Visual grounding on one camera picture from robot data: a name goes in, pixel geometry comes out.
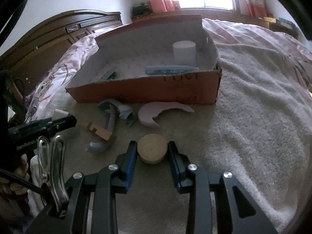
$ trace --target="windowsill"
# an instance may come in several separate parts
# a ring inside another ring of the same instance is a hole
[[[160,18],[166,16],[175,16],[175,15],[192,15],[192,14],[201,14],[202,18],[209,18],[211,20],[220,20],[228,21],[234,23],[243,23],[251,24],[256,26],[261,26],[272,31],[285,32],[294,38],[297,38],[297,32],[282,25],[269,23],[263,19],[258,19],[246,15],[241,15],[236,13],[234,10],[223,10],[217,8],[182,8],[179,11],[169,11],[163,12],[160,14],[151,14],[145,16],[135,16],[132,18],[132,21],[135,23],[137,21],[148,20],[153,18]]]
[[[222,8],[213,8],[213,7],[185,7],[181,8],[181,11],[187,11],[187,10],[205,10],[205,11],[225,11],[225,12],[236,12],[235,10],[228,10],[228,9],[222,9]]]

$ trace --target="wooden block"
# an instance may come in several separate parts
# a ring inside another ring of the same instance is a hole
[[[138,142],[138,154],[145,163],[160,163],[167,152],[167,141],[159,134],[148,134]]]
[[[80,121],[79,124],[87,127],[93,133],[110,143],[113,143],[116,140],[116,136],[111,131],[108,131],[92,122]]]

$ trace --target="white towel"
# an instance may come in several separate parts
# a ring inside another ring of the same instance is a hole
[[[287,231],[311,192],[312,98],[294,62],[283,54],[241,44],[218,44],[223,68],[217,103],[192,105],[194,113],[169,110],[147,128],[118,120],[117,140],[99,155],[84,151],[96,136],[77,126],[67,139],[65,180],[76,171],[99,171],[127,150],[130,140],[159,133],[174,140],[192,163],[210,171],[231,171],[279,232]],[[132,105],[138,111],[141,105]],[[96,104],[76,104],[65,90],[46,108],[101,122]],[[174,189],[166,161],[137,162],[132,188],[117,195],[119,230],[126,233],[185,233],[188,196]]]

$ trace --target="hand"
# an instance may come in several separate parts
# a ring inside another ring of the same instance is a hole
[[[29,174],[27,173],[28,163],[26,154],[21,156],[21,165],[13,172],[15,175],[20,176],[25,180],[29,180]],[[0,192],[2,193],[10,193],[14,191],[17,195],[25,194],[28,191],[28,188],[23,187],[17,183],[12,183],[10,185],[10,190],[8,191],[7,187],[1,187],[1,183],[9,183],[9,181],[5,178],[0,177]]]

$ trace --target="white cylinder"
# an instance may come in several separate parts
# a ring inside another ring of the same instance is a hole
[[[67,117],[68,115],[69,115],[68,112],[65,112],[65,111],[60,110],[60,109],[55,109],[54,114],[52,116],[52,121],[56,120],[56,119]]]
[[[192,41],[178,41],[172,45],[176,65],[196,67],[196,44]]]

